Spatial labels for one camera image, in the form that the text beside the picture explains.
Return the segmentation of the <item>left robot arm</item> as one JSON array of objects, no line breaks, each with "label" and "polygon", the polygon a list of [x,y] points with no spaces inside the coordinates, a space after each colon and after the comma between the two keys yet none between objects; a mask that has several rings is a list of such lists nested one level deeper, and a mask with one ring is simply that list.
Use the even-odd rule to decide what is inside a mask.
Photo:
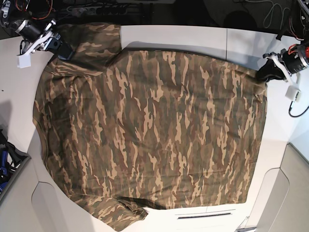
[{"label": "left robot arm", "polygon": [[309,2],[292,1],[291,11],[285,20],[276,40],[281,40],[289,32],[299,43],[279,53],[263,54],[267,61],[256,73],[255,78],[261,82],[270,80],[292,81],[292,75],[309,67]]}]

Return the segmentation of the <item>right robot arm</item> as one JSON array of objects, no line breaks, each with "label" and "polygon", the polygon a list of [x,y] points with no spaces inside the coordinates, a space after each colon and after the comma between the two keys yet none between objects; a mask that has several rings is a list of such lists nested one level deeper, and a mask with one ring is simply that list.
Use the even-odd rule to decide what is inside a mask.
[{"label": "right robot arm", "polygon": [[53,2],[47,2],[49,11],[43,17],[33,17],[28,11],[29,3],[29,0],[23,0],[21,3],[17,0],[4,0],[0,5],[0,25],[13,30],[23,38],[17,56],[17,66],[31,66],[30,55],[36,51],[51,52],[62,60],[71,59],[74,51],[56,29],[56,20],[52,18],[44,27],[36,23],[48,18],[53,9]]}]

